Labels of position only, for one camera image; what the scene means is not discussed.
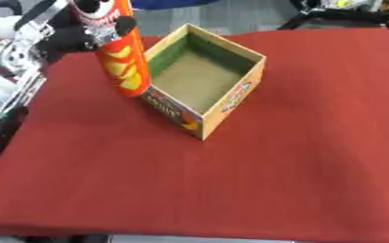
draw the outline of pringles logo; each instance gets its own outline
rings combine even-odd
[[[157,95],[155,96],[152,91],[151,93],[147,93],[145,97],[147,102],[160,112],[164,113],[165,115],[176,121],[180,120],[181,113],[178,110],[173,109],[173,107],[171,107],[170,105],[167,105],[166,101],[164,101]]]
[[[234,90],[234,93],[222,109],[223,112],[234,109],[245,97],[246,92],[250,89],[252,83],[241,84]]]

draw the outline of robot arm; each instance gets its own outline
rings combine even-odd
[[[0,41],[0,154],[47,81],[50,63],[67,53],[95,50],[136,26],[132,17],[122,16],[110,25],[86,27],[69,8],[68,0],[45,0],[16,23],[13,39]]]

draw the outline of pringles mascot face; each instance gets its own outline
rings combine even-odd
[[[70,0],[83,23],[101,27],[123,15],[133,15],[129,0]],[[127,36],[103,46],[97,56],[124,96],[138,96],[150,85],[144,50],[135,28]]]

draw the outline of box wall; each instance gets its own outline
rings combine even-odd
[[[237,106],[245,100],[257,85],[262,81],[266,58],[258,63],[236,87],[221,99],[207,114],[204,115],[202,138],[205,140],[224,121]]]

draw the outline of table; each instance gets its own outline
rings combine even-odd
[[[389,242],[389,30],[230,39],[267,73],[207,141],[119,97],[91,54],[53,66],[0,158],[0,234]]]

